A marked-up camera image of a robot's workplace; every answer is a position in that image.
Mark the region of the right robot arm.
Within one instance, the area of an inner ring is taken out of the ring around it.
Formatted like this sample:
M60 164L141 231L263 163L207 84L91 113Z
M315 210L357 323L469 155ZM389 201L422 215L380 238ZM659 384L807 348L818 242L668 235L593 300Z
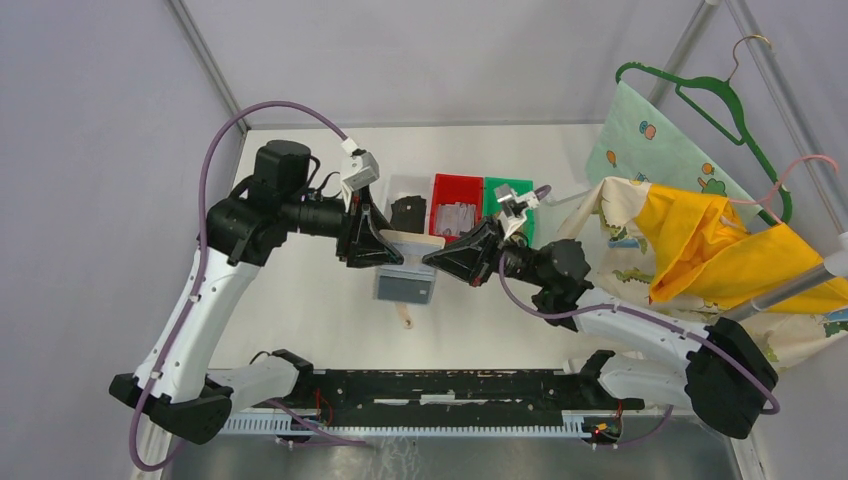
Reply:
M598 350L586 360L577 392L591 408L613 399L679 407L735 439L747 438L759 417L781 410L774 394L778 375L738 322L683 320L613 296L589 281L578 240L535 249L507 239L500 223L487 217L422 261L472 287L496 275L526 313L637 352L632 358Z

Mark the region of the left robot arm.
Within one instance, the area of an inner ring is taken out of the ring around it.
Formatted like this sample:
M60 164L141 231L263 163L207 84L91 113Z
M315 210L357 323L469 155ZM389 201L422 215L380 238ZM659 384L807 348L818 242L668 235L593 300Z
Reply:
M209 363L242 295L290 234L334 239L337 258L350 268L403 262L385 238L390 226L370 193L379 177L376 160L352 140L342 146L347 158L338 198L310 187L315 159L307 146L272 140L257 151L253 172L203 217L179 302L144 362L113 378L114 398L199 445L244 409L272 399L297 408L312 399L312 366L290 352L219 372Z

